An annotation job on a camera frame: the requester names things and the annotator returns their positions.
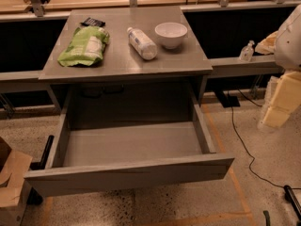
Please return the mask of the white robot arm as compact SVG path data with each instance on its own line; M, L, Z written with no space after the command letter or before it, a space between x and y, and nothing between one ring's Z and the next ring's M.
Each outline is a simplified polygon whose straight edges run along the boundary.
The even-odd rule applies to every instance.
M274 57L285 73L268 82L258 124L265 131L280 128L301 105L301 5L275 34Z

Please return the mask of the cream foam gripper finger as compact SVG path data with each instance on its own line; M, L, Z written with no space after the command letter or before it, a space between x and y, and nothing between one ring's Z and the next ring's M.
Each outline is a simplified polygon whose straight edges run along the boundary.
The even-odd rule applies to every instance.
M288 71L272 76L267 84L258 128L280 128L301 105L301 72Z

